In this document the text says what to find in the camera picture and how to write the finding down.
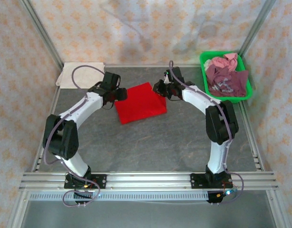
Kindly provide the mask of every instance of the red towel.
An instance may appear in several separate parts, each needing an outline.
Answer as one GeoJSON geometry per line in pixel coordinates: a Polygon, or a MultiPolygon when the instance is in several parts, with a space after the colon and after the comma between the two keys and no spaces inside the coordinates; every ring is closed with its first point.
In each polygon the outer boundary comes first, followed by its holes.
{"type": "Polygon", "coordinates": [[[127,99],[115,106],[122,124],[167,113],[165,97],[153,92],[149,82],[127,89],[127,99]]]}

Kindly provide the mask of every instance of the floral wall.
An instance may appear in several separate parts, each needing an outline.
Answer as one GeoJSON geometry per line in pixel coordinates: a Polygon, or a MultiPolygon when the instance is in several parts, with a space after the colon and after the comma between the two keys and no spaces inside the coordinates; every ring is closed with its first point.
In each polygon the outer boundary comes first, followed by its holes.
{"type": "Polygon", "coordinates": [[[19,1],[0,1],[0,228],[32,167],[58,74],[19,1]]]}
{"type": "Polygon", "coordinates": [[[264,0],[32,0],[64,62],[197,64],[239,50],[264,0]]]}
{"type": "Polygon", "coordinates": [[[245,55],[255,83],[249,115],[292,219],[292,0],[277,0],[245,55]]]}

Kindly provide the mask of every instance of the green basket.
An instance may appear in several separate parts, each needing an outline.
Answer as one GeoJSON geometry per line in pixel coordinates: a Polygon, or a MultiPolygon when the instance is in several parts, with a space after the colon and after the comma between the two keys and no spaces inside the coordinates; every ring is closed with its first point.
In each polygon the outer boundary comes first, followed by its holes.
{"type": "MultiPolygon", "coordinates": [[[[207,84],[207,78],[206,78],[206,71],[205,71],[205,68],[204,68],[204,63],[208,59],[212,59],[214,57],[223,57],[224,54],[228,54],[228,53],[233,53],[233,52],[232,51],[206,51],[206,52],[203,52],[200,55],[200,64],[201,64],[201,69],[202,69],[202,75],[203,75],[204,85],[205,85],[205,92],[208,95],[210,95],[210,96],[212,96],[214,98],[217,98],[217,99],[219,99],[221,101],[229,100],[232,103],[238,103],[240,101],[244,101],[244,100],[249,99],[253,95],[253,89],[251,87],[251,84],[250,84],[249,79],[247,79],[247,83],[246,83],[246,96],[244,96],[244,97],[213,96],[213,95],[211,95],[211,93],[208,90],[208,84],[207,84]]],[[[242,59],[241,59],[241,57],[239,55],[238,55],[237,61],[238,61],[238,65],[237,65],[236,71],[243,71],[243,70],[245,70],[243,61],[242,61],[242,59]]]]}

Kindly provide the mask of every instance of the gray mat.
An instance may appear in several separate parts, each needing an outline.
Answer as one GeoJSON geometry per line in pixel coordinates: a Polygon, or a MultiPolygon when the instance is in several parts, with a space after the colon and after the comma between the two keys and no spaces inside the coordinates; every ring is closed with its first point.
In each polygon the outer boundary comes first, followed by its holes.
{"type": "MultiPolygon", "coordinates": [[[[131,88],[163,79],[166,68],[106,68],[121,75],[121,87],[131,88]]],[[[200,68],[181,68],[185,80],[204,90],[200,68]]],[[[55,114],[68,110],[82,98],[76,89],[61,89],[55,114]]],[[[239,132],[227,160],[231,171],[254,171],[251,149],[239,105],[234,105],[239,132]]],[[[79,128],[79,153],[93,172],[108,171],[205,171],[210,156],[210,140],[205,132],[205,116],[184,101],[168,101],[167,113],[121,125],[115,108],[100,109],[79,128]]],[[[60,164],[39,171],[64,171],[60,164]]]]}

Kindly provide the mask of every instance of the wire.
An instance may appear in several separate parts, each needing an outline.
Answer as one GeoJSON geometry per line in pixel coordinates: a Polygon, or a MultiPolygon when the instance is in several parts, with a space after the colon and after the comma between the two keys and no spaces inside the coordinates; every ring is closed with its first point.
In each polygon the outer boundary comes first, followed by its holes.
{"type": "Polygon", "coordinates": [[[84,196],[84,195],[80,195],[80,194],[78,194],[77,192],[74,192],[74,195],[76,195],[76,196],[78,196],[78,197],[81,197],[81,198],[84,198],[84,199],[92,199],[92,197],[84,196]]]}
{"type": "MultiPolygon", "coordinates": [[[[72,71],[72,75],[71,75],[72,82],[73,82],[73,84],[77,87],[77,89],[79,89],[80,91],[82,91],[82,93],[85,94],[85,99],[83,100],[83,102],[82,102],[79,106],[77,106],[75,109],[73,109],[72,111],[70,111],[70,112],[69,112],[68,114],[66,114],[63,118],[61,118],[61,120],[59,120],[59,121],[57,122],[57,124],[53,127],[52,131],[50,132],[50,134],[49,134],[49,136],[48,136],[48,140],[47,140],[47,142],[46,142],[46,146],[45,146],[45,149],[44,149],[43,157],[44,157],[44,163],[45,163],[46,165],[52,165],[53,163],[55,163],[55,162],[57,162],[57,161],[60,161],[61,164],[66,168],[66,170],[67,170],[70,174],[72,174],[73,176],[75,176],[77,179],[82,180],[82,181],[85,181],[85,182],[89,182],[89,183],[94,184],[95,186],[97,186],[97,188],[98,188],[97,194],[96,194],[96,195],[95,195],[90,201],[88,201],[87,203],[84,202],[84,206],[86,206],[86,205],[88,205],[89,203],[93,202],[93,201],[98,197],[98,195],[100,194],[100,186],[99,186],[96,182],[94,182],[94,181],[92,181],[92,180],[88,180],[88,179],[83,178],[83,177],[80,177],[80,176],[78,176],[76,173],[72,172],[72,170],[71,170],[71,169],[70,169],[70,168],[64,163],[64,161],[63,161],[62,159],[56,159],[56,160],[54,160],[54,161],[48,161],[48,160],[47,160],[48,149],[49,149],[49,145],[50,145],[50,142],[51,142],[51,140],[52,140],[52,137],[53,137],[54,132],[58,129],[58,127],[62,124],[62,122],[63,122],[65,119],[67,119],[67,118],[68,118],[69,116],[71,116],[74,112],[76,112],[78,109],[80,109],[82,106],[84,106],[84,104],[88,101],[88,95],[87,95],[87,93],[85,93],[85,91],[84,91],[81,87],[79,87],[79,85],[78,85],[78,84],[75,82],[75,80],[74,80],[74,73],[75,73],[75,71],[78,70],[78,69],[80,69],[80,68],[82,68],[82,67],[89,67],[89,68],[92,68],[92,69],[97,70],[98,72],[100,72],[100,73],[102,73],[102,74],[105,74],[105,73],[104,73],[103,71],[101,71],[100,69],[98,69],[98,68],[96,68],[96,67],[94,67],[94,66],[89,66],[89,65],[80,65],[80,66],[74,68],[74,70],[72,71]]],[[[64,205],[65,205],[66,207],[69,207],[69,208],[72,208],[72,207],[79,207],[79,206],[80,206],[80,203],[77,204],[77,205],[69,205],[69,204],[67,204],[67,203],[65,202],[65,197],[66,197],[66,195],[67,195],[68,193],[70,193],[70,192],[73,192],[73,193],[82,193],[82,192],[89,193],[89,191],[78,191],[78,190],[70,190],[70,191],[67,191],[67,192],[63,195],[62,201],[63,201],[64,205]]]]}
{"type": "Polygon", "coordinates": [[[104,108],[104,107],[102,107],[102,108],[103,108],[103,109],[106,109],[106,110],[110,110],[111,108],[113,108],[113,106],[114,106],[114,102],[112,102],[112,105],[111,105],[110,108],[104,108]]]}
{"type": "Polygon", "coordinates": [[[170,101],[181,101],[181,99],[172,100],[172,99],[170,99],[170,98],[168,98],[168,100],[170,100],[170,101]]]}
{"type": "Polygon", "coordinates": [[[139,203],[153,203],[153,204],[165,204],[165,205],[195,205],[195,204],[208,204],[206,201],[200,200],[200,202],[194,203],[169,203],[169,202],[156,202],[156,201],[128,201],[128,202],[139,202],[139,203]]]}
{"type": "Polygon", "coordinates": [[[241,190],[240,190],[239,194],[238,194],[235,198],[233,198],[233,199],[231,199],[231,200],[229,200],[229,201],[226,201],[226,202],[221,202],[220,204],[226,204],[226,203],[234,202],[234,201],[235,201],[236,199],[238,199],[238,198],[242,195],[242,193],[243,193],[243,189],[244,189],[244,181],[243,181],[243,178],[242,178],[242,176],[241,176],[240,174],[235,173],[235,172],[229,172],[229,171],[226,169],[226,167],[225,167],[226,159],[227,159],[227,155],[228,155],[228,151],[229,151],[229,147],[230,147],[230,145],[231,145],[231,143],[232,143],[233,140],[232,140],[231,129],[230,129],[230,126],[229,126],[229,124],[228,124],[228,122],[227,122],[226,116],[225,116],[225,114],[224,114],[224,112],[223,112],[223,109],[221,108],[221,106],[220,106],[220,105],[219,105],[214,99],[212,99],[211,97],[209,97],[206,93],[204,93],[204,92],[202,92],[202,91],[199,91],[199,90],[195,90],[195,89],[193,89],[193,88],[191,88],[191,87],[185,85],[183,82],[181,82],[181,81],[175,76],[175,74],[174,74],[174,72],[173,72],[173,70],[172,70],[172,67],[174,66],[174,62],[173,62],[173,60],[170,60],[168,65],[169,65],[169,70],[170,70],[170,73],[171,73],[172,77],[173,77],[178,83],[180,83],[181,85],[183,85],[185,88],[187,88],[187,89],[189,89],[189,90],[191,90],[191,91],[194,91],[195,93],[198,93],[198,94],[202,95],[202,96],[205,97],[207,100],[209,100],[210,102],[214,103],[214,104],[218,107],[218,109],[219,109],[219,111],[220,111],[220,113],[221,113],[221,115],[222,115],[222,117],[223,117],[223,120],[224,120],[224,122],[225,122],[226,129],[227,129],[227,133],[228,133],[229,140],[228,140],[227,143],[226,143],[226,151],[224,151],[224,157],[223,157],[223,164],[222,164],[222,166],[223,166],[224,171],[225,171],[227,174],[234,174],[234,175],[236,175],[236,176],[238,176],[238,177],[240,178],[241,183],[242,183],[242,187],[241,187],[241,190]]]}
{"type": "Polygon", "coordinates": [[[235,186],[236,190],[238,190],[237,185],[234,185],[232,182],[224,182],[224,181],[223,181],[222,184],[224,185],[224,187],[223,187],[223,193],[225,193],[226,184],[232,184],[233,186],[235,186]]]}

